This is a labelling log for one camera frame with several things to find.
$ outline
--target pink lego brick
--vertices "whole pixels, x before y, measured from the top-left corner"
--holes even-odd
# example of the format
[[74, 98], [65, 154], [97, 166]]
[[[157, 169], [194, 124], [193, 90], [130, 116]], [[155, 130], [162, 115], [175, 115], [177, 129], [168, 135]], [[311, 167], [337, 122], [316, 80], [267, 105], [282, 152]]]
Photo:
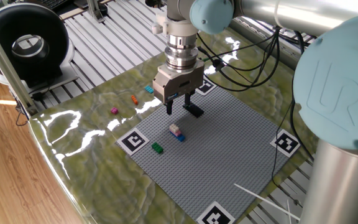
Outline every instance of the pink lego brick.
[[175, 133], [171, 132], [174, 136], [179, 137], [181, 135], [181, 131], [177, 131]]
[[112, 109], [111, 109], [111, 113], [113, 113], [113, 114], [118, 114], [118, 109], [117, 109], [117, 108], [112, 108]]

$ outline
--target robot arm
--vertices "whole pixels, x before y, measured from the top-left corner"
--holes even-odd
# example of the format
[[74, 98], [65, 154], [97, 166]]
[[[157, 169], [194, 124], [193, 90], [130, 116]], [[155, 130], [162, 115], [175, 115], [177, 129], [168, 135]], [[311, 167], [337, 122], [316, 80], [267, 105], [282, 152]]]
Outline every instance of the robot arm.
[[[146, 1], [161, 6], [161, 1]], [[237, 16], [247, 16], [287, 29], [319, 36], [358, 16], [358, 0], [166, 0], [166, 14], [157, 14], [154, 34], [168, 37], [167, 61], [158, 68], [155, 96], [172, 112], [175, 98], [203, 84], [204, 63], [197, 60], [196, 33], [222, 32]]]
[[158, 68], [153, 85], [168, 113], [173, 99], [186, 94], [190, 103], [190, 95], [202, 84], [204, 65], [197, 61], [195, 48], [198, 30], [216, 34], [233, 17], [245, 15], [320, 36], [303, 54], [294, 79], [301, 117], [320, 138], [301, 223], [358, 223], [358, 0], [167, 4], [167, 14], [157, 16], [160, 20], [153, 27], [155, 33], [168, 35], [167, 62]]

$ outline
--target gray lego baseplate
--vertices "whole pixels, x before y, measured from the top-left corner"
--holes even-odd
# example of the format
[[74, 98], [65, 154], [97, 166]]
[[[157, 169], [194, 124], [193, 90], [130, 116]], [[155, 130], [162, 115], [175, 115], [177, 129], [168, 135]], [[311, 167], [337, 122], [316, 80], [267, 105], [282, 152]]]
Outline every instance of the gray lego baseplate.
[[[149, 142], [131, 157], [192, 219], [215, 201], [239, 218], [255, 197], [234, 183], [259, 194], [270, 182], [277, 126], [221, 88], [196, 93], [191, 101], [204, 115], [187, 112], [181, 97], [171, 116], [162, 106], [139, 123]], [[169, 132], [171, 124], [180, 128], [183, 142]], [[162, 154], [152, 149], [154, 142]], [[276, 172], [287, 160], [278, 153]]]

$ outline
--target green lego brick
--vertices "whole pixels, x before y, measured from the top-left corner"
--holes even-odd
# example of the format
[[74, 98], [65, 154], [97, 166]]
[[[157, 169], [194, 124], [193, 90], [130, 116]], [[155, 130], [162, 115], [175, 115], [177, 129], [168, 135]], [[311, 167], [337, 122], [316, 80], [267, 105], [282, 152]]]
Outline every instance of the green lego brick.
[[163, 151], [163, 148], [157, 142], [152, 144], [152, 148], [159, 154]]

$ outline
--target orange lego brick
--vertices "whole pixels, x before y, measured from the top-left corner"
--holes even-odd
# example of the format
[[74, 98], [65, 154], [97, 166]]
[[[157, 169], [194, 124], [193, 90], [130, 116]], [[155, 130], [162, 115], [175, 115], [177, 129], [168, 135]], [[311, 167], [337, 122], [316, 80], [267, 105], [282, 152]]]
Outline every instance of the orange lego brick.
[[137, 99], [134, 95], [131, 96], [132, 100], [134, 101], [135, 105], [137, 105]]

